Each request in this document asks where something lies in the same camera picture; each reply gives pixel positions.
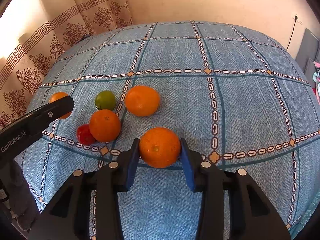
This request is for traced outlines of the orange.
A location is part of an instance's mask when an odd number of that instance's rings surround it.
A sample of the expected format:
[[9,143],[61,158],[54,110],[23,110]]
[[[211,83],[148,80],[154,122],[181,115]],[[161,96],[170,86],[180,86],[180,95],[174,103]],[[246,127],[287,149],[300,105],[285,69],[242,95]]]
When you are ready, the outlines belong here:
[[[65,92],[57,92],[57,93],[53,94],[53,95],[50,97],[49,102],[52,103],[52,102],[54,102],[54,101],[56,101],[56,100],[59,100],[59,99],[65,97],[65,96],[68,96],[68,94],[65,93]],[[67,119],[70,115],[71,115],[71,112],[68,112],[67,114],[61,116],[61,117],[60,117],[60,120],[62,120],[62,119]]]
[[181,143],[178,136],[165,127],[145,132],[139,142],[140,157],[151,167],[166,168],[179,158]]
[[153,115],[160,105],[159,93],[148,86],[132,87],[126,97],[125,106],[135,116]]
[[120,134],[121,123],[113,111],[102,109],[92,114],[89,130],[98,142],[111,142]]

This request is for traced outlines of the red tomato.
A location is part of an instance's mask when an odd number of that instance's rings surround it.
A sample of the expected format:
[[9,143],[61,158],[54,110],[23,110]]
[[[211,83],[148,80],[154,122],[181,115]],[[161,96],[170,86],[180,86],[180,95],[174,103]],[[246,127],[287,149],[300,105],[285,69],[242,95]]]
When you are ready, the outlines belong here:
[[78,142],[83,145],[91,145],[96,142],[96,139],[90,132],[89,124],[84,124],[78,127],[76,131]]

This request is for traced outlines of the small green tomato back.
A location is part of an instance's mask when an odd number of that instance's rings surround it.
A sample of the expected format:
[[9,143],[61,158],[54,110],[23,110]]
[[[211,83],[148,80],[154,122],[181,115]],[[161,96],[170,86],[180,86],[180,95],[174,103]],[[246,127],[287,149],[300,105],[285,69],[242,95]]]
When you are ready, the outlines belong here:
[[108,109],[112,111],[116,106],[116,97],[111,91],[103,90],[95,97],[94,103],[99,110]]

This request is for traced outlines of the beige patterned curtain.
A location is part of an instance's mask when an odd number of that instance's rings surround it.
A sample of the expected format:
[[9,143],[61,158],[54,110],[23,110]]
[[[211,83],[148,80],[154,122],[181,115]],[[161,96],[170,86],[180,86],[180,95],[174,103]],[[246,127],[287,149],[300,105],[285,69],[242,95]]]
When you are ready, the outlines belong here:
[[1,16],[1,126],[25,114],[65,51],[131,24],[127,0],[11,0]]

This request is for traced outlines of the blue patterned bed cover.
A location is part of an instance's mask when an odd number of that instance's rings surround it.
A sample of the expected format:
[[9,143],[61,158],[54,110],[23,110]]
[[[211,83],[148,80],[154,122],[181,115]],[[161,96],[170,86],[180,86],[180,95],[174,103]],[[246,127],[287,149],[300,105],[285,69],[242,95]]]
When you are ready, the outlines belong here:
[[[159,93],[153,115],[127,110],[135,86]],[[94,102],[103,90],[116,97],[121,132],[111,142],[83,145],[76,131],[99,110]],[[189,21],[91,36],[57,59],[29,110],[57,92],[73,98],[71,115],[16,158],[40,210],[74,170],[116,160],[154,127],[172,130],[222,170],[245,169],[292,237],[319,203],[319,103],[296,61],[260,32]]]

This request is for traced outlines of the pink bedding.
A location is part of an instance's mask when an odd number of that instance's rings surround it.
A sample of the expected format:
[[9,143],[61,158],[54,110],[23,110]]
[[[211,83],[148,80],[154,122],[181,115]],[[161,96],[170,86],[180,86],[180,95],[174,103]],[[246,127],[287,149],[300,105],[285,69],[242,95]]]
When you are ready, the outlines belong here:
[[316,88],[319,88],[319,83],[320,83],[320,63],[314,61],[313,62],[314,66],[315,66],[315,72],[312,76],[312,79],[315,83]]

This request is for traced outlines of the grey cushion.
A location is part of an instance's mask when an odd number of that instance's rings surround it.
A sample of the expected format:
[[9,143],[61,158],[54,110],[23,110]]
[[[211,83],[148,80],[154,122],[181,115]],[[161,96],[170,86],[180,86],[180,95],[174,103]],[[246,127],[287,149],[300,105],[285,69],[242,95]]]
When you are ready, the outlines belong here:
[[315,89],[316,83],[313,80],[313,74],[316,72],[314,62],[319,62],[319,38],[317,38],[309,29],[305,29],[299,51],[296,56],[296,62],[302,72]]

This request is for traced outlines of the white wall socket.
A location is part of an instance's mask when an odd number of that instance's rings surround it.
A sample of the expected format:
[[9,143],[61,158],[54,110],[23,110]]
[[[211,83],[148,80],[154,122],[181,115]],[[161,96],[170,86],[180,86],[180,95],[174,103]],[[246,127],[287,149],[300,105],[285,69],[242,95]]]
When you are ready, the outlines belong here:
[[299,23],[300,25],[303,24],[303,22],[301,21],[301,19],[298,17],[298,15],[296,13],[293,13],[292,14],[292,18],[297,22]]

